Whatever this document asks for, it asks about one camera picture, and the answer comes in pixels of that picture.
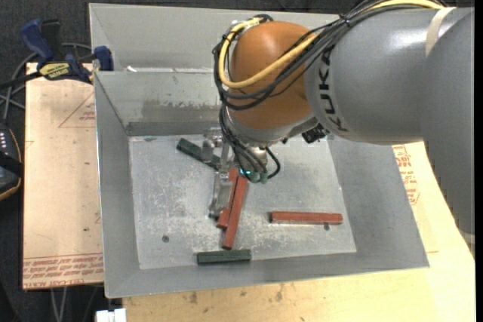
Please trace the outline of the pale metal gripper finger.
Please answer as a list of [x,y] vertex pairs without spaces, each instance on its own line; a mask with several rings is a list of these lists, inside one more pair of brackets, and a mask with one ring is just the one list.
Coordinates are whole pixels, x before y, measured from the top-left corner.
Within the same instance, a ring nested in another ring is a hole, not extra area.
[[220,148],[223,144],[223,135],[220,128],[208,130],[204,134],[202,143],[202,160],[205,163],[212,161],[214,150]]
[[227,173],[215,173],[214,188],[211,203],[208,207],[209,216],[217,218],[223,208],[229,203],[231,195],[231,181]]

